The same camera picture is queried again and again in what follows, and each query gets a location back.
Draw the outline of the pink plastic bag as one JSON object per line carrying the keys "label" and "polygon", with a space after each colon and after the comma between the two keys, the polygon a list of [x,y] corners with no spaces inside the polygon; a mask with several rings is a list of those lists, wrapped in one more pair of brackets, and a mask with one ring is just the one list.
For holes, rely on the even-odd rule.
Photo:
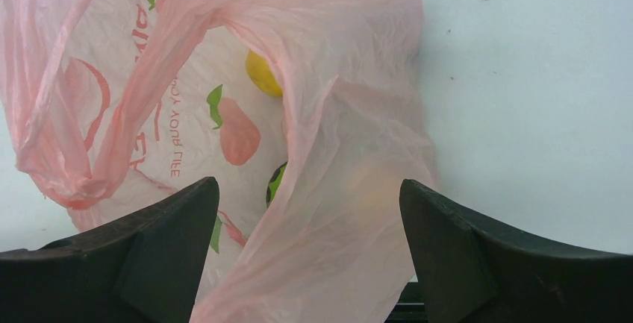
{"label": "pink plastic bag", "polygon": [[214,178],[188,322],[383,322],[414,275],[400,186],[438,182],[422,22],[421,0],[1,0],[16,167],[82,232]]}

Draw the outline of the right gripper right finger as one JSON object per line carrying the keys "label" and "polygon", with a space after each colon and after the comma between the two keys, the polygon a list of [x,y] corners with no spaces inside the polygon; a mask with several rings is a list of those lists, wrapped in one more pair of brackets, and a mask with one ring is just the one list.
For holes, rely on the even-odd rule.
{"label": "right gripper right finger", "polygon": [[632,256],[547,239],[406,179],[399,207],[430,322],[630,322]]}

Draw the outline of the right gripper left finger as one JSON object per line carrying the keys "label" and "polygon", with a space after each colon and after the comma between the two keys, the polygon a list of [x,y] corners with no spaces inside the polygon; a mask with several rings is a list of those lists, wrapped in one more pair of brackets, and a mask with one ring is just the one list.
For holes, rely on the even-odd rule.
{"label": "right gripper left finger", "polygon": [[3,322],[188,322],[219,204],[203,178],[40,249],[1,254]]}

